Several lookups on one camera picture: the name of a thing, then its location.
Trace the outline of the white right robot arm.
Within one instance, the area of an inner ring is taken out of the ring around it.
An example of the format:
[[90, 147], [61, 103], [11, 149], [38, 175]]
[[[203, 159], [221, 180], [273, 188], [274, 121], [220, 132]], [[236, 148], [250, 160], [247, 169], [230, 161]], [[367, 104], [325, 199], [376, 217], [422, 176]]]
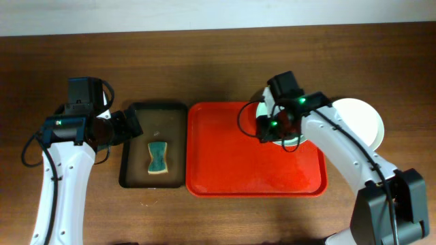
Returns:
[[424, 178], [401, 171], [367, 146], [323, 93], [267, 86], [257, 117], [261, 142], [302, 138], [317, 146], [356, 196], [349, 227], [314, 244], [411, 244], [430, 232]]

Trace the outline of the light green plate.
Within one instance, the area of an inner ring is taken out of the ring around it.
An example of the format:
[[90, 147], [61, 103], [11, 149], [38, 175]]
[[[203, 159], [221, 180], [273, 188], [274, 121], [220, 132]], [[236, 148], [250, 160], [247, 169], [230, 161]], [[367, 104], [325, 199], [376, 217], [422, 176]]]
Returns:
[[[266, 116], [266, 115], [267, 115], [267, 107], [266, 107], [265, 103], [264, 102], [258, 103], [258, 106], [256, 108], [255, 117], [257, 119], [259, 119], [261, 116]], [[300, 144], [303, 144], [306, 141], [307, 141], [307, 138], [304, 135], [301, 135], [300, 136]], [[291, 139], [284, 140], [284, 142], [282, 142], [281, 140], [275, 140], [272, 142], [278, 146], [281, 146], [282, 144], [284, 144], [285, 147], [292, 147], [292, 146], [297, 146], [298, 137], [295, 136]]]

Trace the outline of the green yellow sponge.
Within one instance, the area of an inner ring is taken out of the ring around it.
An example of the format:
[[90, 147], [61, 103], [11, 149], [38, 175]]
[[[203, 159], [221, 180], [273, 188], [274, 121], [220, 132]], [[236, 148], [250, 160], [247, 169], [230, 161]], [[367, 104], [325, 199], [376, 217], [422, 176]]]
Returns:
[[168, 173], [168, 164], [166, 161], [167, 147], [168, 144], [166, 142], [151, 142], [148, 144], [151, 157], [148, 168], [150, 175]]

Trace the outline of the light blue plate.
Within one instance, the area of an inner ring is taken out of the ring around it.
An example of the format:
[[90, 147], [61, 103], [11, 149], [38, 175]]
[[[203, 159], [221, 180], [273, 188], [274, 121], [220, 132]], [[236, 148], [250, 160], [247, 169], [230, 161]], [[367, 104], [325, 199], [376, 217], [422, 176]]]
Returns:
[[380, 145], [383, 142], [384, 139], [384, 135], [385, 135], [385, 127], [384, 127], [384, 122], [381, 118], [381, 116], [375, 112], [374, 113], [374, 119], [373, 122], [371, 123], [371, 144], [369, 145], [369, 147], [376, 151]]

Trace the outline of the white plate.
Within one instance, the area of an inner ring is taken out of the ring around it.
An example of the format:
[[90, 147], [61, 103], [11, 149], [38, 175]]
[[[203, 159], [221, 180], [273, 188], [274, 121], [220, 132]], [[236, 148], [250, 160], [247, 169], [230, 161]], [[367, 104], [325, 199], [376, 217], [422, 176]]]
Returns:
[[377, 110], [365, 101], [344, 98], [332, 103], [348, 127], [369, 147], [371, 123]]

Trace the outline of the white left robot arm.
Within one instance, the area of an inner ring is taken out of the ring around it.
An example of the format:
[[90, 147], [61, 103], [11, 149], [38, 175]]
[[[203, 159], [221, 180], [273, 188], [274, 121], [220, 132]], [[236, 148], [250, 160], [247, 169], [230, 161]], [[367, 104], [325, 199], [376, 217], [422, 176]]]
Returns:
[[82, 244], [87, 184], [96, 154], [141, 134], [133, 110], [49, 116], [35, 136], [44, 174], [31, 243]]

